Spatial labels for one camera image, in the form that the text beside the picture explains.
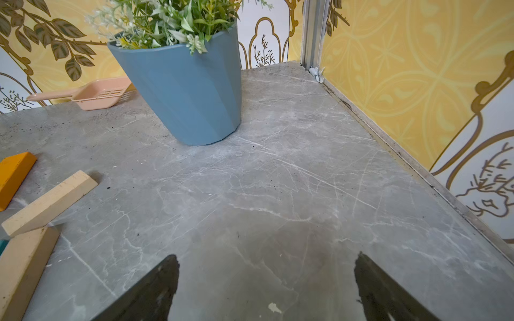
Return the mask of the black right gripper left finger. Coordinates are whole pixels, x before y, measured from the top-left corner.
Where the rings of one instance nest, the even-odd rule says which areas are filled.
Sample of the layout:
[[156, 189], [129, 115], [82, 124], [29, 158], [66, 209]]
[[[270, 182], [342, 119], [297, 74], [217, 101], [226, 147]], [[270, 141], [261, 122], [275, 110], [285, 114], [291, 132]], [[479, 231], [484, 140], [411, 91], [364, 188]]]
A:
[[179, 262], [168, 255], [94, 320], [167, 320], [179, 283]]

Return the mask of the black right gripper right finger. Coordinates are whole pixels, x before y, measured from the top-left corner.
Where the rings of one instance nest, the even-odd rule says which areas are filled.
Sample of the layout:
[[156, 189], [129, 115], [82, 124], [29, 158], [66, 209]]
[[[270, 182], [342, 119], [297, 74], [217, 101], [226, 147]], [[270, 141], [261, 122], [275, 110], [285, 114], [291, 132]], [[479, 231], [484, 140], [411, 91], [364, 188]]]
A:
[[362, 252], [356, 259], [354, 275], [367, 320], [438, 320]]

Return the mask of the natural wooden block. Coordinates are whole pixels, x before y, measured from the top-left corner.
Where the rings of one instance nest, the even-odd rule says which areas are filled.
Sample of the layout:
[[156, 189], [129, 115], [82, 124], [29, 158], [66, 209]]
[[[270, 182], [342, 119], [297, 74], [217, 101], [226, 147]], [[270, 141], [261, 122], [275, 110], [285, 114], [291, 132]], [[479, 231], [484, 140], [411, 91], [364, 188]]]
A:
[[78, 171], [4, 221], [1, 226], [9, 237], [45, 227], [97, 185], [84, 171]]
[[60, 232], [44, 227], [15, 236], [1, 254], [1, 319], [21, 320]]

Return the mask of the teal wooden block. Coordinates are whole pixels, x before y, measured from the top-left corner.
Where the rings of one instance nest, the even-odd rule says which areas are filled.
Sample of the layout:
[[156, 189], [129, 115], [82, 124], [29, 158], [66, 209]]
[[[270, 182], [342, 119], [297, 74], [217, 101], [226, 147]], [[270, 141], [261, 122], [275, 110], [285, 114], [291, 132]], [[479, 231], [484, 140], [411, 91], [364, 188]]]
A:
[[1, 239], [0, 240], [0, 255], [2, 255], [2, 253], [6, 249], [8, 243], [9, 243], [9, 240], [6, 240], [6, 239]]

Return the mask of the orange wooden block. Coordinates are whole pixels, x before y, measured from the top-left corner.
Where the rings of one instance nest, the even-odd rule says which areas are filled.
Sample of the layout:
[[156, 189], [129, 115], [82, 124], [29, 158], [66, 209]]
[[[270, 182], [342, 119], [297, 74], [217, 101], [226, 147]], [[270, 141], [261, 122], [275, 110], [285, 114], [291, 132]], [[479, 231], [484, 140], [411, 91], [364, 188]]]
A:
[[37, 161], [30, 152], [9, 156], [1, 161], [1, 211], [5, 211], [24, 179]]

